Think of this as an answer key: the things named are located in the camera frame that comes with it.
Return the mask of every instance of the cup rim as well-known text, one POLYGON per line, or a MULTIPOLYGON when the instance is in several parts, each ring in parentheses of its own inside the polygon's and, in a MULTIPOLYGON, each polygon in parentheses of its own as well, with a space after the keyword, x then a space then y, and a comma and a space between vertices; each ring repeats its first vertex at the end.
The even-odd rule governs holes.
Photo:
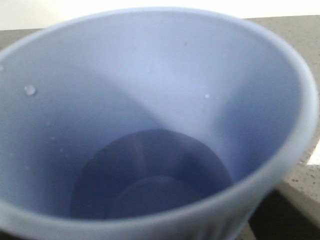
MULTIPOLYGON (((170 211, 133 218, 80 220, 35 213, 33 211, 22 209, 0 200, 0 225, 3 227, 3 229, 18 235, 26 235, 25 228, 22 232, 21 229, 17 227, 21 222, 24 222, 28 226, 47 226, 48 228, 50 227, 50 229, 70 228, 74 232, 80 229, 85 230, 93 228, 97 231, 107 231, 110 229, 130 229, 138 226, 146 226, 150 223, 164 223, 169 220, 171 221, 172 219, 178 220, 185 218, 186 216, 191 218, 192 216, 206 214, 209 212, 209 209, 217 208, 218 206, 222 205, 222 203, 231 203, 234 201, 232 198, 234 199, 235 196, 237 196, 238 199, 241 199, 244 198, 244 196, 250 196, 251 193, 256 193, 256 196, 260 196, 260 198, 262 198, 276 183, 281 180, 282 175, 291 167, 293 167, 293 165, 299 160, 299 156, 307 148, 318 122, 319 100, 312 73, 303 58, 288 43, 286 43, 273 32, 247 20, 239 19, 222 13, 184 7, 160 6, 112 10, 62 22, 27 36, 26 38, 14 43, 12 46, 0 52, 0 62, 5 59, 6 56, 18 51, 20 48, 33 42, 34 40, 68 26, 102 17, 107 18, 114 15, 150 12, 184 13, 199 15, 200 17, 220 19, 221 21, 227 21, 240 29, 242 28, 249 30, 250 32, 259 35, 265 41, 272 44, 272 46, 274 46, 274 48, 284 56, 284 58, 295 70, 295 74, 298 76, 301 89, 301 109, 296 123, 292 127, 292 131, 287 137, 286 141, 266 163, 252 172, 249 176, 237 182, 235 185, 228 187, 225 190, 214 194, 213 196, 199 200, 192 204, 172 209, 170 211)), ((258 197, 252 197, 252 199, 259 201, 258 197)), ((30 236, 35 235, 32 230, 29 230, 28 234, 30 236)))

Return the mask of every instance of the countertop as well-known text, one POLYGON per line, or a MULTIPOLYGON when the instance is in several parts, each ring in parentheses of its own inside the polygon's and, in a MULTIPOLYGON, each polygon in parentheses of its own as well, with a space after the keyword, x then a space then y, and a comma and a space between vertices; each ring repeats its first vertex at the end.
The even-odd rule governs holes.
MULTIPOLYGON (((320 89, 320 15, 251 18, 281 36, 306 60, 320 89)), ((38 29, 0 31, 0 50, 38 29)), ((305 216, 320 227, 320 124, 300 162, 277 189, 305 216)), ((254 240, 247 224, 237 240, 254 240)))

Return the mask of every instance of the gray countertop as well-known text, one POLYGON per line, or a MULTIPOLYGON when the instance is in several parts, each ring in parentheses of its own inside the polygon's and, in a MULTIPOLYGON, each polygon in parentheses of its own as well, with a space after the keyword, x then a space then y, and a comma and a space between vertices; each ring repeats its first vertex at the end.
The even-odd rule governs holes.
MULTIPOLYGON (((253 18, 250 21, 266 27, 291 44, 308 63, 317 86, 320 86, 320 16, 284 16, 253 18)), ((0 31, 0 50, 18 39, 38 29, 0 31)), ((278 186, 298 209, 320 226, 320 163, 308 164, 320 138, 318 125, 314 138, 300 163, 284 178, 278 186)), ((249 225, 246 225, 237 240, 254 240, 249 225)))

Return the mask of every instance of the white wall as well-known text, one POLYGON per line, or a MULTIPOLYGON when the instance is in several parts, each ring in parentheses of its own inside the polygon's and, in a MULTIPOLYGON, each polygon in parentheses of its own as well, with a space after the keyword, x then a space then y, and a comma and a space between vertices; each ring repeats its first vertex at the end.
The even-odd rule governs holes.
POLYGON ((107 10, 178 6, 240 18, 319 15, 320 0, 0 0, 0 30, 45 28, 107 10))

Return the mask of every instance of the blue cup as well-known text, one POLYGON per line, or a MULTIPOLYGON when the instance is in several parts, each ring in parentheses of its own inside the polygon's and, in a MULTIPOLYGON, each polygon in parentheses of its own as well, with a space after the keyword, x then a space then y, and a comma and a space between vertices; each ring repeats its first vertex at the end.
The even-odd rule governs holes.
POLYGON ((85 16, 0 64, 0 228, 23 238, 232 240, 317 123, 303 59, 214 12, 85 16))

